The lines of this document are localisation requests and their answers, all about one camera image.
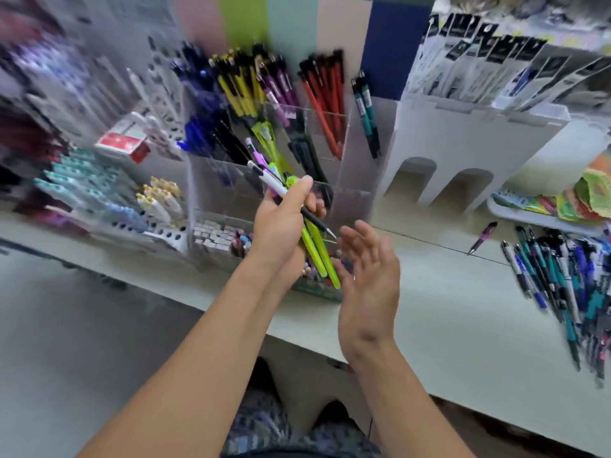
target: mint green stripe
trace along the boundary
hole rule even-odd
[[[299,62],[316,51],[318,0],[267,0],[270,50],[282,54],[296,79]]]
[[[239,46],[250,52],[254,40],[268,42],[266,0],[219,0],[219,9],[225,36],[232,47]]]

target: white table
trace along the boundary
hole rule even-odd
[[[563,328],[522,297],[498,243],[499,238],[515,241],[513,225],[500,222],[478,256],[467,256],[489,217],[456,215],[452,196],[442,195],[431,208],[416,206],[405,189],[410,183],[400,177],[393,184],[375,207],[372,223],[411,236],[389,234],[402,269],[395,331],[427,392],[611,457],[611,386],[598,389],[591,373],[576,372]],[[0,211],[0,238],[202,310],[228,276],[66,237],[5,211]],[[337,304],[290,292],[268,334],[344,361],[338,312]]]

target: person's left hand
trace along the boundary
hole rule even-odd
[[[274,278],[270,285],[282,295],[301,276],[306,261],[305,248],[299,241],[305,226],[301,206],[305,205],[321,219],[327,214],[323,200],[316,199],[310,193],[312,183],[312,177],[304,176],[288,190],[279,206],[274,202],[270,190],[267,190],[256,211],[254,237],[248,257],[256,257],[257,263],[271,269]]]

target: maroon pen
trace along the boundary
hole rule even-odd
[[[471,246],[471,249],[469,249],[469,253],[467,255],[471,255],[473,254],[476,250],[478,250],[478,248],[481,246],[481,244],[488,239],[488,237],[490,236],[490,234],[494,231],[494,228],[497,227],[499,223],[498,222],[492,222],[490,223],[486,229],[484,231],[481,232],[480,238],[475,241],[475,244],[473,246]]]

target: pants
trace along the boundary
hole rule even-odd
[[[375,458],[379,448],[354,424],[321,424],[306,437],[295,439],[286,413],[275,397],[248,389],[221,456],[282,447],[300,448],[337,458]]]

